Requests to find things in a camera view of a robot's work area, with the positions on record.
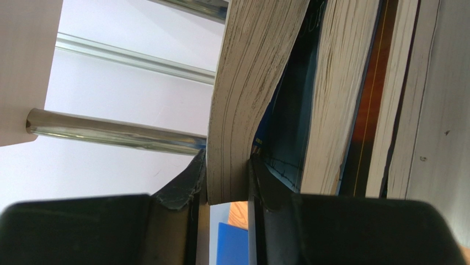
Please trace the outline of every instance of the white wall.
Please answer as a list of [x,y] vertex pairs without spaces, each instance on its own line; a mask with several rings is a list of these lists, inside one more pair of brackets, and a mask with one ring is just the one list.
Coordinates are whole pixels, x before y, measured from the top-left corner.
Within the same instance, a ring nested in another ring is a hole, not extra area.
[[64,0],[59,32],[215,71],[224,25],[148,0]]
[[[147,0],[64,0],[59,32],[215,70],[223,25]],[[56,50],[45,109],[207,134],[212,87]],[[190,156],[40,136],[0,148],[0,211],[24,200],[154,193]],[[210,264],[229,205],[211,207]]]
[[[56,50],[47,110],[207,134],[212,87]],[[40,136],[0,149],[0,209],[20,200],[153,193],[192,159]]]

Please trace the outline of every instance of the yellow line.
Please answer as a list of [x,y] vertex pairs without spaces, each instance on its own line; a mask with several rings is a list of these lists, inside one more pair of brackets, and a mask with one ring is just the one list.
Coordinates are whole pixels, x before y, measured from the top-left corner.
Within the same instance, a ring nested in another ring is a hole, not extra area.
[[370,110],[371,110],[371,102],[372,102],[372,94],[373,94],[373,87],[374,87],[374,84],[375,84],[375,77],[376,77],[376,74],[377,74],[377,65],[378,65],[378,58],[380,56],[380,47],[382,46],[382,38],[383,38],[383,30],[385,28],[385,21],[387,19],[387,9],[388,9],[388,0],[387,0],[387,3],[386,3],[386,6],[385,6],[385,14],[383,15],[383,25],[382,25],[382,32],[380,33],[380,41],[378,42],[378,54],[377,54],[377,60],[376,60],[376,63],[375,63],[375,69],[374,69],[374,73],[373,73],[373,80],[372,80],[372,88],[371,88],[371,95],[369,97],[369,106],[367,108],[367,117],[366,117],[366,127],[364,128],[364,136],[362,137],[362,146],[361,146],[361,154],[359,156],[359,164],[357,166],[357,172],[356,172],[356,182],[354,183],[354,193],[353,193],[353,197],[356,196],[356,188],[357,188],[357,178],[359,177],[359,169],[361,168],[361,160],[362,160],[362,152],[364,151],[364,142],[366,140],[366,134],[367,134],[367,123],[369,121],[369,114],[370,114]]

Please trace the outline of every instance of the metal rail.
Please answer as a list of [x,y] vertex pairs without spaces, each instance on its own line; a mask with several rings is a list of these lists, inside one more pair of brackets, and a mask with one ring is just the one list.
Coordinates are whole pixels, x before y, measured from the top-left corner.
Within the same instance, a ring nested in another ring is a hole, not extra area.
[[224,0],[150,0],[198,17],[224,24],[228,11],[228,2]]
[[141,54],[111,45],[57,33],[56,48],[111,62],[214,85],[215,72]]
[[121,121],[33,109],[26,121],[30,134],[183,155],[206,148],[206,137]]

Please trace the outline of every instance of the dark blue book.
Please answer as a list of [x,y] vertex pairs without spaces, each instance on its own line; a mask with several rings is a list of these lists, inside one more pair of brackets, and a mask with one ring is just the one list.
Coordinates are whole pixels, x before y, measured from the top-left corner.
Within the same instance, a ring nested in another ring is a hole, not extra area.
[[320,29],[326,1],[310,1],[289,61],[256,133],[253,152],[298,192],[308,141]]

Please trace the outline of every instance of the chrome pipe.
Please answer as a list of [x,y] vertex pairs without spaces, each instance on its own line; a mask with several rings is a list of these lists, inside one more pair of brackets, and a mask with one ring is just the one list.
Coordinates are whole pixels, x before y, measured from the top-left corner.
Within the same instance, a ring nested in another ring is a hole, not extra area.
[[111,45],[57,33],[56,49],[214,85],[215,72]]
[[224,0],[150,0],[224,24],[227,17],[228,2]]
[[203,135],[41,109],[33,109],[28,114],[26,131],[35,135],[183,155],[195,155],[206,148]]

